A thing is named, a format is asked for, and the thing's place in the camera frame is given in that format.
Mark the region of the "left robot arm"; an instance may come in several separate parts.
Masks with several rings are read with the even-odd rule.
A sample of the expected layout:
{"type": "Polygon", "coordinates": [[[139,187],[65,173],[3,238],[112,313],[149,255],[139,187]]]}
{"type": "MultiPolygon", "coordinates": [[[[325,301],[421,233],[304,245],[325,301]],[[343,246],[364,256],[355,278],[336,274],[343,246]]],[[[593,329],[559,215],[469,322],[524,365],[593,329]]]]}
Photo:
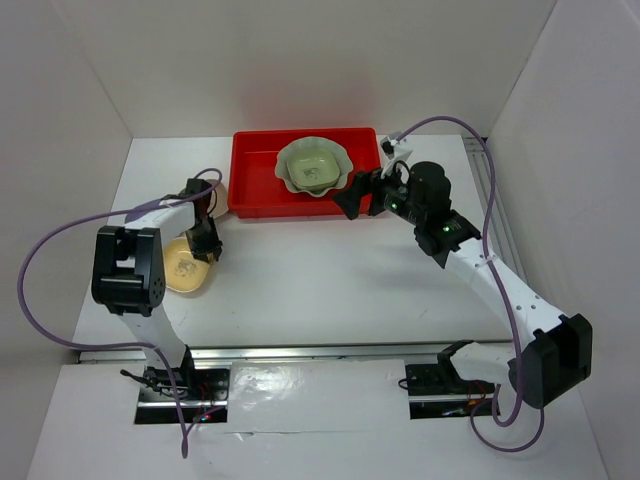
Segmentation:
{"type": "Polygon", "coordinates": [[[223,243],[208,213],[215,187],[190,178],[178,194],[145,204],[121,226],[104,226],[96,236],[91,282],[93,300],[117,316],[145,349],[155,386],[184,399],[196,390],[189,347],[177,336],[162,306],[167,289],[164,248],[186,237],[192,257],[209,265],[223,243]]]}

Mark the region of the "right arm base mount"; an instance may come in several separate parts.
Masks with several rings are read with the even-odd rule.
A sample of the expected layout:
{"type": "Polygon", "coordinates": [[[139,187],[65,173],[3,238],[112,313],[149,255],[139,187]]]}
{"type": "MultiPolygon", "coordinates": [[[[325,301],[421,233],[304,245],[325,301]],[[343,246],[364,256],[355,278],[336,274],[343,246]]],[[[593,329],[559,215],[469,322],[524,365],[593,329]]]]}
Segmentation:
{"type": "Polygon", "coordinates": [[[495,386],[448,375],[437,364],[407,364],[398,387],[408,394],[410,418],[463,418],[479,406],[479,416],[490,416],[495,386]]]}

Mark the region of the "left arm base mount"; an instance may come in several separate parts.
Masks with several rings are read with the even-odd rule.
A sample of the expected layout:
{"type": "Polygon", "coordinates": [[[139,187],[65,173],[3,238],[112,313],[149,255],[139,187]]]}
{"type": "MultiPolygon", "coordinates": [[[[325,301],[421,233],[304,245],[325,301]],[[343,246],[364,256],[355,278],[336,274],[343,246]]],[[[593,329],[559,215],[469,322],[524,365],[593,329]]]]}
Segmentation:
{"type": "MultiPolygon", "coordinates": [[[[195,385],[179,384],[177,391],[187,425],[199,423],[226,423],[230,368],[208,368],[195,371],[195,385]]],[[[168,383],[161,383],[145,371],[137,375],[125,369],[120,375],[140,385],[134,423],[136,425],[177,424],[173,393],[168,383]]]]}

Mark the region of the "large green scalloped bowl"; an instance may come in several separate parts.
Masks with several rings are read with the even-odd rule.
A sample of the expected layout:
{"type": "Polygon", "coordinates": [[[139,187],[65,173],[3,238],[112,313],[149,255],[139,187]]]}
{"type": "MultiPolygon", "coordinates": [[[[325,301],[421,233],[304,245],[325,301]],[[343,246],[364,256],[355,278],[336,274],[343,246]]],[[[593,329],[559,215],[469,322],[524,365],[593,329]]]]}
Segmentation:
{"type": "Polygon", "coordinates": [[[349,157],[347,150],[343,146],[325,137],[308,136],[308,137],[303,137],[303,138],[294,140],[293,142],[285,146],[277,154],[274,173],[275,173],[275,176],[284,183],[286,189],[290,193],[308,194],[314,198],[321,198],[326,196],[332,190],[341,190],[345,188],[348,177],[353,172],[353,170],[354,170],[354,164],[351,158],[349,157]],[[294,152],[304,150],[304,149],[310,149],[310,148],[323,148],[328,150],[335,156],[335,159],[340,167],[341,176],[339,177],[338,181],[334,185],[326,187],[321,190],[310,191],[310,190],[299,189],[292,183],[289,173],[287,171],[286,164],[285,164],[286,160],[294,152]]]}

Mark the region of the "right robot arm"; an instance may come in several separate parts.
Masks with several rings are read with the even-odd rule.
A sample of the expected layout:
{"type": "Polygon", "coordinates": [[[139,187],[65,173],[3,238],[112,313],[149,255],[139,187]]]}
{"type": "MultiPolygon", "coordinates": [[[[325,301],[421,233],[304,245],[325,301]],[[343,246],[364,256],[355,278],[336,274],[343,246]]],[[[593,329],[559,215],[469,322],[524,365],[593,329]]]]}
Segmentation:
{"type": "Polygon", "coordinates": [[[440,352],[440,387],[457,392],[469,381],[511,385],[524,403],[542,409],[590,376],[592,325],[532,290],[453,209],[450,195],[443,167],[419,162],[407,172],[359,172],[333,200],[350,220],[359,216],[361,201],[368,197],[370,216],[389,212],[410,223],[420,249],[463,281],[511,330],[508,346],[462,340],[440,352]]]}

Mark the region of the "yellow square plate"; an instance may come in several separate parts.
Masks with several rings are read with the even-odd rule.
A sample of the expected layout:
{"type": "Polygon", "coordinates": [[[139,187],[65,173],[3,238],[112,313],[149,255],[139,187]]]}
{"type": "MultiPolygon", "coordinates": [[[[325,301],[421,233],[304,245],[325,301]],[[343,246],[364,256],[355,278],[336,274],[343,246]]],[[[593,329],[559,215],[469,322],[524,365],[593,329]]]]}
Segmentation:
{"type": "Polygon", "coordinates": [[[196,259],[183,236],[173,239],[163,250],[167,288],[187,294],[198,290],[205,282],[212,263],[196,259]]]}

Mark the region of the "green square plate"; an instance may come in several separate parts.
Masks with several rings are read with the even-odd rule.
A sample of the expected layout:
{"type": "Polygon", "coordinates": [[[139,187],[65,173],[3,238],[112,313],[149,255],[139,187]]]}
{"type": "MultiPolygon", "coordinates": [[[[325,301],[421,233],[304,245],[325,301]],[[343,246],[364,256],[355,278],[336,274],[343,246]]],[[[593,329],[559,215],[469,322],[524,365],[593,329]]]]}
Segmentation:
{"type": "Polygon", "coordinates": [[[316,191],[334,185],[341,176],[335,156],[323,148],[294,152],[285,162],[292,183],[316,191]]]}

